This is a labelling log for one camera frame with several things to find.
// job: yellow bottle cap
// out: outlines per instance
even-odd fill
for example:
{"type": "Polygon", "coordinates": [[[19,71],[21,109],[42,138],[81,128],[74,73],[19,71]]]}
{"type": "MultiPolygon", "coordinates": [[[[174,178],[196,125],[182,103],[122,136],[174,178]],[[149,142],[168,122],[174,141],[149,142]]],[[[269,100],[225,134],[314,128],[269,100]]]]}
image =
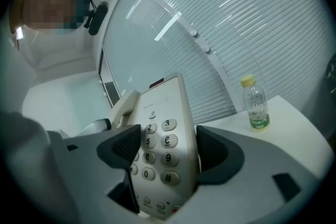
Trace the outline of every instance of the yellow bottle cap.
{"type": "Polygon", "coordinates": [[[248,87],[253,85],[256,82],[256,79],[252,74],[246,75],[240,79],[240,84],[243,87],[248,87]]]}

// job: desk surface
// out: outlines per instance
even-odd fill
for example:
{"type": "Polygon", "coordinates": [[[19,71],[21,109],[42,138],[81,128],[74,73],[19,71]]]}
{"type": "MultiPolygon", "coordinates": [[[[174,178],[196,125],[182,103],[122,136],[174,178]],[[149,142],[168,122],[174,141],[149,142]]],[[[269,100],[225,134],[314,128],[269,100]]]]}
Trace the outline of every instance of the desk surface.
{"type": "Polygon", "coordinates": [[[317,178],[322,179],[334,160],[334,154],[323,135],[296,108],[280,96],[268,102],[270,125],[256,132],[249,123],[247,112],[203,123],[272,143],[297,160],[317,178]]]}

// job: bottle label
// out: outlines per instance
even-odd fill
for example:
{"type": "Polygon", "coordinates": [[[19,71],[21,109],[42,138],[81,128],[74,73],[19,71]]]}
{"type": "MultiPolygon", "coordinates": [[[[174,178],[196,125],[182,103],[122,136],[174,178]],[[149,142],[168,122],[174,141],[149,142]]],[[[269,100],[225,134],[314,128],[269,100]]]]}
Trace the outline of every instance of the bottle label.
{"type": "Polygon", "coordinates": [[[251,126],[255,129],[265,128],[269,124],[269,116],[267,115],[265,119],[261,120],[252,120],[250,118],[251,126]]]}

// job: plastic water bottle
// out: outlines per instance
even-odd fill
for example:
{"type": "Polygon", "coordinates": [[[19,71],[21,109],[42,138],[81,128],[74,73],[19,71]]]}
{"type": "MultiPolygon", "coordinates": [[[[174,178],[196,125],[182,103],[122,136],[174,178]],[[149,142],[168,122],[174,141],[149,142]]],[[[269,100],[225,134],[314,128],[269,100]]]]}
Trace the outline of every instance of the plastic water bottle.
{"type": "Polygon", "coordinates": [[[252,74],[240,80],[244,87],[243,100],[253,129],[262,131],[269,125],[266,96],[252,74]]]}

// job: white telephone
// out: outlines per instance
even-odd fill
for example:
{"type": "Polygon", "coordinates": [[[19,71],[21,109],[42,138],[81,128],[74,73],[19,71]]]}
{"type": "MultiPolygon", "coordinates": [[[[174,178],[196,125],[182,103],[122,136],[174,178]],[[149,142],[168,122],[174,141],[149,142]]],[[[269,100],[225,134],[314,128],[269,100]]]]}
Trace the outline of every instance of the white telephone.
{"type": "Polygon", "coordinates": [[[165,77],[139,95],[121,125],[141,124],[141,147],[131,167],[140,209],[159,219],[175,213],[193,194],[199,172],[193,119],[182,75],[165,77]]]}

